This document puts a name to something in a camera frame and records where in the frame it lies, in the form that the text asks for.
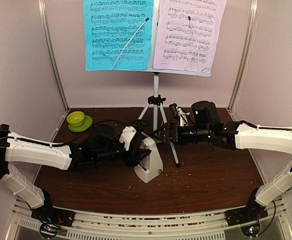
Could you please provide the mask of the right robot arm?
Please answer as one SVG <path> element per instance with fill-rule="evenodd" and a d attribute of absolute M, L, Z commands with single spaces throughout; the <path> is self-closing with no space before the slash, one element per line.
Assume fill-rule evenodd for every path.
<path fill-rule="evenodd" d="M 222 123 L 215 103 L 206 100 L 194 103 L 191 109 L 194 124 L 164 123 L 153 132 L 153 136 L 162 142 L 179 145 L 208 142 L 221 149 L 266 150 L 292 156 L 292 126 L 260 126 L 244 120 Z M 268 204 L 291 188 L 292 164 L 252 192 L 242 216 L 247 221 L 254 220 Z"/>

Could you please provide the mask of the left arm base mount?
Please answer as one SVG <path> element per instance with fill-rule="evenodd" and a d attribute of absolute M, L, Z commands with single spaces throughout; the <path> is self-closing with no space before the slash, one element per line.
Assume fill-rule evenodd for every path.
<path fill-rule="evenodd" d="M 53 207 L 49 211 L 39 208 L 30 208 L 31 217 L 41 222 L 40 235 L 45 239 L 56 237 L 62 227 L 71 227 L 75 218 L 75 212 Z"/>

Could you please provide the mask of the white metronome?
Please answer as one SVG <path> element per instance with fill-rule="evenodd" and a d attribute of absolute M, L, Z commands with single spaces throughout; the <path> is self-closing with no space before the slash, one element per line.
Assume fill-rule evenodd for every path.
<path fill-rule="evenodd" d="M 149 183 L 163 172 L 163 161 L 156 142 L 151 137 L 143 139 L 140 148 L 142 150 L 151 150 L 151 152 L 134 167 L 134 172 L 141 181 Z"/>

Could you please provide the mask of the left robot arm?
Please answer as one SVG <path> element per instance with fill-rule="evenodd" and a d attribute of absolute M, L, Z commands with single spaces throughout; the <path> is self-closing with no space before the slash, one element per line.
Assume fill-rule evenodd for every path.
<path fill-rule="evenodd" d="M 0 125 L 0 182 L 29 205 L 30 209 L 47 222 L 53 222 L 58 211 L 53 207 L 50 195 L 44 189 L 28 182 L 14 166 L 24 162 L 54 167 L 60 170 L 80 172 L 98 168 L 103 161 L 121 160 L 127 167 L 136 167 L 143 160 L 154 160 L 159 152 L 150 137 L 139 141 L 143 129 L 134 124 L 126 126 L 119 137 L 107 124 L 93 127 L 81 143 L 45 142 L 26 138 Z"/>

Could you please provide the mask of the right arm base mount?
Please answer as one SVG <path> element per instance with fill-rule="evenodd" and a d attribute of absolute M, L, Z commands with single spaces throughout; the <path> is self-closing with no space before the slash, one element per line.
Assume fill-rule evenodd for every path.
<path fill-rule="evenodd" d="M 262 218 L 268 217 L 266 210 L 246 210 L 245 207 L 227 210 L 225 218 L 228 226 L 240 226 L 241 233 L 245 237 L 257 237 L 261 233 Z"/>

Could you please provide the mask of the lilac sheet music page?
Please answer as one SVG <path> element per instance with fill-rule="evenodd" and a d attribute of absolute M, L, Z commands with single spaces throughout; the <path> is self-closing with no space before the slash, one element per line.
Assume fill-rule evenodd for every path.
<path fill-rule="evenodd" d="M 225 0 L 162 0 L 154 69 L 210 76 Z"/>

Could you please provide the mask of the blue sheet music page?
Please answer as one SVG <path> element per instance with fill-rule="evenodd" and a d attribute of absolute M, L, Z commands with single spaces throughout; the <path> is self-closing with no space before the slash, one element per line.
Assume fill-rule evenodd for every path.
<path fill-rule="evenodd" d="M 151 53 L 152 0 L 85 0 L 85 70 L 144 71 Z"/>

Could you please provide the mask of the white perforated music stand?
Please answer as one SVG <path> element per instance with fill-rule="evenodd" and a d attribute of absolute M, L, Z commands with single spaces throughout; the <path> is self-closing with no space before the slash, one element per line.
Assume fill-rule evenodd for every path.
<path fill-rule="evenodd" d="M 154 62 L 154 52 L 155 52 L 155 44 L 156 44 L 156 36 L 157 36 L 157 26 L 158 26 L 158 19 L 159 19 L 159 5 L 160 1 L 157 2 L 157 5 L 154 7 L 154 14 L 152 23 L 154 24 L 154 33 L 153 33 L 153 40 L 152 40 L 152 57 L 150 59 L 150 64 L 148 66 L 148 70 L 153 71 L 154 73 L 154 93 L 152 96 L 148 98 L 148 103 L 144 107 L 143 111 L 140 114 L 140 118 L 144 116 L 150 106 L 153 106 L 153 129 L 157 129 L 157 120 L 158 120 L 158 113 L 161 113 L 163 120 L 166 120 L 166 115 L 163 109 L 163 103 L 165 101 L 164 98 L 161 97 L 159 94 L 159 75 L 160 73 L 173 73 L 173 74 L 188 74 L 188 75 L 195 75 L 191 72 L 181 72 L 175 70 L 164 70 L 164 69 L 154 69 L 153 62 Z"/>

